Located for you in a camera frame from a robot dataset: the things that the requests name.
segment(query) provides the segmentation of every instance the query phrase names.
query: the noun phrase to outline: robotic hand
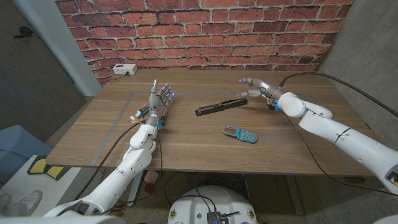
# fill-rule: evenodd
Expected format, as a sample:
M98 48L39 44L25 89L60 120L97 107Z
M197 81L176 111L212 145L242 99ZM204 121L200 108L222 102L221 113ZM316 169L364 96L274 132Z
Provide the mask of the robotic hand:
M238 96L266 97L276 102L287 116L301 118L298 125L304 130L320 136L342 149L354 160L370 170L388 189L398 194L398 152L353 130L333 121L333 114L328 109L303 101L297 95L274 87L257 78L243 78L241 83L249 83L259 90L249 90Z

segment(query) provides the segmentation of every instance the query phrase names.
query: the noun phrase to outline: red brick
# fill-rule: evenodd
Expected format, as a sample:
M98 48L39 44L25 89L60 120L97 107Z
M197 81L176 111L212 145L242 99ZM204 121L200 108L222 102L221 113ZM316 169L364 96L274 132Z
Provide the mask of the red brick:
M87 45L85 40L78 40L78 41L76 41L76 43L77 43L77 46L79 46L80 50L89 49L89 47L88 47L88 45Z
M91 37L91 34L85 28L69 29L75 39Z
M280 34L275 36L275 44L302 44L306 37L305 34Z
M68 27L74 27L77 26L76 22L72 19L71 16L64 16L63 20L67 23Z
M144 0L129 0L131 10L146 10Z
M256 22L253 32L283 32L285 31L287 22Z
M337 34L325 34L325 38L323 39L323 44L331 44L333 43L334 39L336 38Z
M187 24L185 25L185 30L187 34L199 34L200 33L200 25L199 24Z
M310 21L304 28L304 31L324 32L337 31L341 21Z
M116 50L118 57L126 57L132 59L142 59L144 58L144 53L142 50Z
M253 6L255 0L240 0L239 5L240 6Z
M247 47L234 47L232 49L232 55L245 55L248 51Z
M208 22L210 20L209 11L189 11L176 12L175 19L177 22L193 23L193 22Z
M257 0L258 6L290 6L294 0Z
M315 4L341 4L351 3L353 0L315 0Z
M295 4L311 4L313 0L296 0Z
M280 46L279 47L279 53L280 54L287 54L287 55L289 55L289 54L292 54L293 52L294 52L294 46L292 46L292 45L285 45L285 46Z
M311 72L317 69L316 65L291 65L288 71L306 71Z
M187 56L186 49L159 49L159 55L161 57L183 57Z
M113 67L117 63L126 63L123 58L106 58L99 60L99 63L102 67Z
M297 55L321 55L324 54L329 47L322 46L300 46L296 48Z
M286 31L295 32L301 31L303 29L305 22L302 21L292 21L288 24Z
M123 25L123 17L121 14L108 14L106 15L106 18L108 18L109 23L111 26L118 26L118 25Z
M129 9L126 0L94 0L98 12L125 11Z
M286 71L286 70L287 70L287 65L275 65L274 69L272 69L272 71Z
M178 35L184 33L182 25L159 25L153 27L156 35Z
M192 57L192 58L181 58L182 66L187 65L207 65L205 57Z
M72 16L79 26L108 26L109 21L104 14L79 14Z
M203 7L230 7L236 6L236 0L202 0L201 5Z
M93 71L96 78L107 78L110 77L111 74L109 73L107 68L103 68L100 70Z
M234 25L228 23L203 24L204 34L230 34L234 32Z
M299 60L298 57L274 56L274 55L268 57L268 63L273 63L273 64L292 64L292 63L297 63L298 60Z
M267 63L268 56L255 56L253 57L253 64Z
M210 45L210 37L182 37L181 41L186 46Z
M102 66L100 65L100 63L98 61L95 62L88 62L88 66L90 66L90 68L92 70L94 69L98 69L98 68L102 68Z
M80 11L82 13L93 13L96 12L96 9L90 2L85 1L78 1L77 4L79 5Z
M87 40L88 45L93 49L93 48L106 48L106 49L116 49L118 45L116 44L116 41L111 40L111 39L88 39Z
M286 7L282 14L281 19L314 19L318 14L318 6L292 6Z
M209 65L219 65L223 62L221 57L210 57L208 60Z
M236 24L236 33L250 33L252 27L251 22L239 22Z
M272 65L248 65L245 70L263 70L263 71L271 71Z
M113 50L101 50L104 57L116 57L116 53Z
M93 37L106 37L105 30L102 27L90 28L90 33Z
M61 14L74 14L78 13L78 9L74 1L59 1L56 2Z
M159 54L156 49L147 49L144 50L145 58L158 58Z
M229 47L205 47L203 49L203 54L206 56L229 55L229 53L231 53Z
M271 34L259 34L259 44L271 44L272 43L272 35Z
M228 45L248 45L256 43L257 43L257 35L255 34L228 36Z
M100 50L86 50L82 52L85 59L97 59L102 58Z
M149 10L181 9L181 0L147 0Z
M349 11L349 9L350 9L350 7L351 7L351 6L342 6L341 9L340 9L340 11L338 11L337 18L344 18L344 17L346 17L346 16L347 16L347 13L348 13L348 11Z
M179 58L169 58L167 59L167 66L181 66Z
M184 9L199 9L199 0L182 0Z
M312 60L313 60L313 57L304 56L304 57L300 57L300 60L298 60L297 63L311 63Z
M264 20L278 20L280 14L279 8L268 8L264 11Z
M164 67L166 66L166 61L164 59L147 59L139 60L140 66L151 66L151 67Z
M152 29L150 28L150 26L140 26L140 27L137 27L137 34L140 37L151 36Z
M199 56L201 53L201 48L199 47L190 47L188 48L188 55L189 56Z
M262 9L231 9L229 19L233 21L261 20Z
M108 37L135 37L136 30L133 27L105 27Z
M180 37L166 37L165 42L168 47L181 46Z
M227 10L213 10L213 22L226 22L228 20Z
M323 6L321 13L319 14L320 19L333 19L336 17L338 6Z
M174 13L164 12L159 14L159 22L161 24L173 24Z
M137 47L163 47L163 41L161 38L146 38L146 39L136 39Z
M126 13L123 14L127 24L156 24L157 18L155 13Z
M119 48L120 49L131 49L132 48L132 42L130 39L119 39Z
M258 47L249 47L248 55L266 55L266 54L274 54L278 51L277 46L258 46Z
M226 45L226 37L219 36L219 35L214 35L211 38L211 43L213 45Z
M310 34L307 38L307 43L319 44L323 39L321 34Z

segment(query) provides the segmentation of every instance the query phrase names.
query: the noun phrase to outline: electrical outlet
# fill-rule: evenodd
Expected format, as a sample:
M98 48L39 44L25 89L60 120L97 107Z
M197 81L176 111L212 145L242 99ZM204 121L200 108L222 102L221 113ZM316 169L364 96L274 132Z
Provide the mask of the electrical outlet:
M117 75L125 75L127 72L129 75L133 75L138 70L136 64L116 64L113 67L113 71Z

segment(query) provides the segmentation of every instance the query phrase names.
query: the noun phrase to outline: robotic arm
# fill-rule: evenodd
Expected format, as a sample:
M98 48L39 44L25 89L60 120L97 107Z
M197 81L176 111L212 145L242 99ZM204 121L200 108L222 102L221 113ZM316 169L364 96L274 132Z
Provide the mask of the robotic arm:
M130 147L123 155L118 167L94 189L92 193L73 202L59 205L44 217L99 215L112 208L131 180L144 170L152 160L156 148L157 131L160 129L159 118L167 111L174 93L166 83L157 93L155 80L149 95L149 115L146 123L130 139Z
M351 156L370 170L388 190L398 194L398 152L361 134L360 132L333 121L333 114L326 108L303 101L291 92L272 86L257 78L243 78L259 90L249 90L240 96L263 96L275 103L291 118L301 118L298 125L304 130L320 136Z

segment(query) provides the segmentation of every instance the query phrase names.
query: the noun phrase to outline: wire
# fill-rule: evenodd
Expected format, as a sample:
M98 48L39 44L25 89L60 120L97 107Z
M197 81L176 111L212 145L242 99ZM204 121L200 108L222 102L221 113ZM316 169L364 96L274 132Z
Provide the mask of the wire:
M117 77L117 78L114 78L114 79L109 79L108 82L113 82L113 81L119 80L119 79L121 79L121 78L123 78L123 77L126 77L126 76L128 76L128 75L129 75L129 72L126 72L126 74L124 74L124 75L121 76L121 77Z
M163 169L162 143L160 143L160 134L159 134L159 133L160 133L160 131L157 132L157 139L158 139L159 147L160 147L160 172L159 172L159 176L157 177L156 189L155 189L154 193L152 193L150 196L146 196L146 197L143 197L143 198L131 200L131 201L126 202L126 204L134 203L134 202L138 202L138 201L141 201L141 200L150 198L150 197L152 197L152 196L154 196L154 195L156 194L157 189L159 188L159 185L160 185L160 177L162 176L162 169ZM101 215L104 215L104 214L108 213L109 211L111 211L111 210L113 210L113 209L115 209L115 208L120 208L120 207L123 207L123 206L124 206L124 205L113 206L112 208L109 208L109 209L107 209L105 212L101 213Z
M383 191L383 190L371 189L371 188L367 188L367 187L361 187L361 186L357 186L357 185L347 184L347 183L344 183L344 182L341 182L341 181L338 181L338 180L332 178L332 177L331 177L329 174L327 174L327 173L322 169L322 167L319 165L318 161L315 159L315 156L313 155L313 153L312 153L312 151L311 151L311 149L310 149L310 146L308 146L307 142L304 140L304 138L301 136L301 134L299 133L299 131L298 131L298 130L296 129L296 127L293 125L293 123L292 123L292 121L289 119L289 117L288 117L286 114L284 114L284 113L282 113L282 114L285 115L285 117L287 118L287 120L289 121L289 123L290 123L290 124L292 125L292 127L294 128L294 131L296 131L296 133L298 134L298 136L300 136L301 140L304 142L305 146L306 146L307 149L310 151L310 154L311 154L311 156L312 156L312 159L315 161L315 163L317 164L317 166L319 167L319 169L320 169L327 177L329 177L331 180L333 180L333 181L335 181L335 182L337 182L337 183L339 183L339 184L343 184L343 185L345 185L345 186L356 187L356 188L365 189L365 190L377 191L377 192L380 192L380 193L385 193L385 194L389 194L389 195L393 195L393 196L398 197L397 194L394 194L394 193L391 193L391 192L386 192L386 191Z
M349 83L346 83L346 82L344 82L343 80L340 80L340 79L338 79L338 78L335 78L335 77L333 77L333 76L331 76L331 75L327 75L327 74L322 73L322 72L300 72L300 73L291 74L291 75L285 77L285 78L281 81L281 83L279 84L279 87L282 87L282 86L285 84L285 82L286 82L286 80L287 80L288 78L292 78L292 77L297 76L297 75L320 75L320 76L323 76L323 77L330 78L331 80L334 80L334 81L339 82L339 83L341 83L341 84L343 84L343 85L345 85L345 86L348 86L348 87L350 87L351 89L357 91L358 93L364 95L366 98L368 98L368 99L370 99L371 101L377 103L379 106L383 107L383 108L386 109L388 112L390 112L390 113L392 113L393 115L395 115L396 117L398 117L398 113L397 113L396 111L394 111L394 110L391 109L390 107L386 106L385 104L381 103L380 101L378 101L377 99L373 98L372 96L370 96L369 94L365 93L364 91L360 90L359 88L356 88L355 86L353 86L353 85L351 85L351 84L349 84Z
M102 165L104 164L105 160L108 158L108 156L111 154L111 152L113 151L114 147L117 145L117 143L120 141L120 139L126 134L128 133L132 128L134 128L135 126L137 126L140 123L136 123L133 124L130 128L128 128L127 130L125 130L125 132L123 132L122 135L120 135L118 137L118 140L116 140L113 144L113 146L111 147L111 149L109 150L109 152L106 154L106 156L104 157L104 159L101 161L101 163L99 164L99 166L97 167L97 169L95 170L94 174L91 176L91 178L88 180L87 184L83 187L83 189L79 192L79 194L75 197L74 200L78 200L80 198L80 196L82 195L82 193L87 189L87 187L89 186L89 184L91 183L91 181L93 181L95 175L98 173L98 171L100 170L100 168L102 167Z
M166 198L167 203L168 203L170 206L172 206L172 204L170 203L169 198L167 197L166 188L167 188L167 184L168 184L169 180L170 180L172 177L174 177L175 175L177 175L177 174L184 174L184 175L188 178L188 182L189 182L190 187L193 187L192 182L191 182L191 179L189 178L189 175L188 175L186 172L177 172L177 173L171 175L171 176L167 179L167 181L166 181L166 183L165 183L165 185L164 185L164 196L165 196L165 198ZM202 197L202 196L200 195L200 193L199 193L197 187L195 187L195 190L197 191L199 197L201 197L202 200L205 202L207 208L209 209L209 212L211 212L210 206L207 204L207 202L206 202L205 199L204 199L204 198L206 198L206 197Z

